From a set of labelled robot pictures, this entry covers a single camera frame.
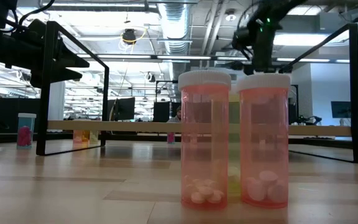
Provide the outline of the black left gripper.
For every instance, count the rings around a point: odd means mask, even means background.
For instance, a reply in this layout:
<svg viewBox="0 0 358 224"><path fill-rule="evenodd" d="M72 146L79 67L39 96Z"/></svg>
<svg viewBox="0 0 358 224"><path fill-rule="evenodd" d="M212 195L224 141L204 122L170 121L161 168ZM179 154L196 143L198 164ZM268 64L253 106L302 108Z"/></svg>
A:
<svg viewBox="0 0 358 224"><path fill-rule="evenodd" d="M36 19L24 31L15 31L11 35L0 31L0 62L22 68L42 68L44 62L45 23ZM67 48L63 39L58 39L56 61L63 67L88 68L90 64ZM31 71L31 85L41 88L44 82L43 71ZM82 74L64 68L52 70L46 74L50 83L67 80L80 80Z"/></svg>

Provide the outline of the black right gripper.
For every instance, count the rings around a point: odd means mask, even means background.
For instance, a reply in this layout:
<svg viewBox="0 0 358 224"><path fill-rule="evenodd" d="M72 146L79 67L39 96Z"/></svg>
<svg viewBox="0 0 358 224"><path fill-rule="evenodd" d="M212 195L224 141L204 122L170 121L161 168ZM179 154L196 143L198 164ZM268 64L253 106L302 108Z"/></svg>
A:
<svg viewBox="0 0 358 224"><path fill-rule="evenodd" d="M272 65L273 42L276 29L257 29L252 44L252 65L255 71L274 71Z"/></svg>

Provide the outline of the wide orange pill bottle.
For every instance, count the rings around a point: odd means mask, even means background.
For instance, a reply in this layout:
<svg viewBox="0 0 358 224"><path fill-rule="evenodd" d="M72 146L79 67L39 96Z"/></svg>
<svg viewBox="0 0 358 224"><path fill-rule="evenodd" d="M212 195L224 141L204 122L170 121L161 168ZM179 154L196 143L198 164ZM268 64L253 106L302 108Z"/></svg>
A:
<svg viewBox="0 0 358 224"><path fill-rule="evenodd" d="M90 140L90 132L87 130L74 130L73 131L73 138L75 136L82 136L82 143L89 143Z"/></svg>

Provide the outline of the black computer monitor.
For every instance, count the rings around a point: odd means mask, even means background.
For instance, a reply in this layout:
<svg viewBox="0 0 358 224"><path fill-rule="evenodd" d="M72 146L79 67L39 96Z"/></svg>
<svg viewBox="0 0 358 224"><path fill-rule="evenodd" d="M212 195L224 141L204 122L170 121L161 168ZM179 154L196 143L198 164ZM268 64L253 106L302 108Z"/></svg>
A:
<svg viewBox="0 0 358 224"><path fill-rule="evenodd" d="M170 102L155 102L153 122L166 123L170 119Z"/></svg>
<svg viewBox="0 0 358 224"><path fill-rule="evenodd" d="M135 116L135 98L108 100L108 118L110 121L131 120Z"/></svg>

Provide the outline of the yellow-green pill bottle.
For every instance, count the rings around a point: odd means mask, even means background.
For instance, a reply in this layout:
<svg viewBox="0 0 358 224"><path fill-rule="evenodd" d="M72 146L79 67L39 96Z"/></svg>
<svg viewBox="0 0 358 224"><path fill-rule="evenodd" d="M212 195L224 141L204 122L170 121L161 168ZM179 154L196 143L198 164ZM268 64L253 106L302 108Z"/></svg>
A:
<svg viewBox="0 0 358 224"><path fill-rule="evenodd" d="M234 85L229 92L229 124L239 124L239 95ZM229 131L228 193L239 198L241 194L240 139L238 131Z"/></svg>

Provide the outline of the blue bottle pink pills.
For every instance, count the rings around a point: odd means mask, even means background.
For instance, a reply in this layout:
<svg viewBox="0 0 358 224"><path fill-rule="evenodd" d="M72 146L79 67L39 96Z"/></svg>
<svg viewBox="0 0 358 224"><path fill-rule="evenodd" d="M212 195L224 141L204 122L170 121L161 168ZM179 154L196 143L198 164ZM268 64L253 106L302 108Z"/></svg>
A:
<svg viewBox="0 0 358 224"><path fill-rule="evenodd" d="M17 128L17 148L30 149L32 147L36 114L19 113Z"/></svg>

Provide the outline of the pink bottle large white pills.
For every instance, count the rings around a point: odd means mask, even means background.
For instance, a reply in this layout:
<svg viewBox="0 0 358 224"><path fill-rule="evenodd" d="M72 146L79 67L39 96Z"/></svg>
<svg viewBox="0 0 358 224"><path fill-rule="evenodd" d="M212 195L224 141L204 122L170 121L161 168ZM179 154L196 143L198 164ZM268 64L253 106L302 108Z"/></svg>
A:
<svg viewBox="0 0 358 224"><path fill-rule="evenodd" d="M290 77L260 73L236 83L240 115L241 200L264 208L288 205Z"/></svg>

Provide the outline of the blue lit monitor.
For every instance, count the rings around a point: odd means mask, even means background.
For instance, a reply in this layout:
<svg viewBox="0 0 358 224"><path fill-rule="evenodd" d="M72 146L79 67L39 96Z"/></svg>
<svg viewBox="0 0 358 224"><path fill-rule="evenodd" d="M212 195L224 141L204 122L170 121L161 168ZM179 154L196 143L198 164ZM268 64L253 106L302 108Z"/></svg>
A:
<svg viewBox="0 0 358 224"><path fill-rule="evenodd" d="M331 112L333 118L350 118L351 102L350 101L332 101Z"/></svg>

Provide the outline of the person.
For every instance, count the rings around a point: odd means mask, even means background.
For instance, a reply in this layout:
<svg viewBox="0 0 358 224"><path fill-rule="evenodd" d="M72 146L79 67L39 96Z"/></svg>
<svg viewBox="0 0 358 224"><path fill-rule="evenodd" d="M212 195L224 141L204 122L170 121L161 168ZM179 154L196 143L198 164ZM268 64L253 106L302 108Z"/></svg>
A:
<svg viewBox="0 0 358 224"><path fill-rule="evenodd" d="M181 122L181 106L176 110L176 115L168 120L168 123L180 123Z"/></svg>

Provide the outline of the pink bottle small white pills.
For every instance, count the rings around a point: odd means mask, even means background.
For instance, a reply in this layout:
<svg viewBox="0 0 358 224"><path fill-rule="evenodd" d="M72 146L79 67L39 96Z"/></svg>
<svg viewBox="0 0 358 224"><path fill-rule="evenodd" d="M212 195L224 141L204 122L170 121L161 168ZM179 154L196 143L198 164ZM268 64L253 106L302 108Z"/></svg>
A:
<svg viewBox="0 0 358 224"><path fill-rule="evenodd" d="M194 209L227 205L231 78L213 70L178 77L181 91L181 203Z"/></svg>

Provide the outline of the wooden shelf black metal frame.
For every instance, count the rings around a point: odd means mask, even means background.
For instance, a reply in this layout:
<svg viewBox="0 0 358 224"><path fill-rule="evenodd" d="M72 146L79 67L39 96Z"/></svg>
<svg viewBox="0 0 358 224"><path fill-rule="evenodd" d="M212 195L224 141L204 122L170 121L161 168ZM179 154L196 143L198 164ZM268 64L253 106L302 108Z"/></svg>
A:
<svg viewBox="0 0 358 224"><path fill-rule="evenodd" d="M358 24L349 23L342 26L340 29L329 35L318 45L310 48L308 51L293 59L282 67L279 72L284 73L289 71L292 66L306 56L310 55L314 51L321 48L324 44L327 44L333 38L339 36L343 32L349 32L349 75L350 75L350 97L351 97L351 126L346 127L322 127L317 126L315 128L311 126L290 126L291 135L323 135L323 136L350 136L352 138L352 163L358 163ZM47 156L51 153L45 152L47 130L49 129L66 129L66 130L97 130L97 131L140 131L151 133L166 133L169 131L179 132L180 126L175 123L125 123L125 122L113 122L107 119L107 94L103 94L103 117L101 121L59 121L47 119L48 117L48 103L50 95L50 83L47 81L48 76L52 72L52 53L51 46L57 41L57 34L61 32L68 37L72 37L67 31L57 22L48 22L46 30L45 44L47 47L44 53L44 70L43 70L43 82L42 82L42 94L40 99L40 118L39 129L37 133L37 146L36 155Z"/></svg>

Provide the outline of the silver ventilation duct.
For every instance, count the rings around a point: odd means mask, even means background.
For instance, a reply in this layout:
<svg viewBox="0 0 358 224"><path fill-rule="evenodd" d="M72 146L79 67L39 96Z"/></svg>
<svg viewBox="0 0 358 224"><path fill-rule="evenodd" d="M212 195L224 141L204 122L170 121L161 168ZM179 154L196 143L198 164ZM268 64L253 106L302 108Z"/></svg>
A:
<svg viewBox="0 0 358 224"><path fill-rule="evenodd" d="M165 49L169 55L186 55L190 43L186 40L190 36L189 4L159 3L161 15L161 30L165 39Z"/></svg>

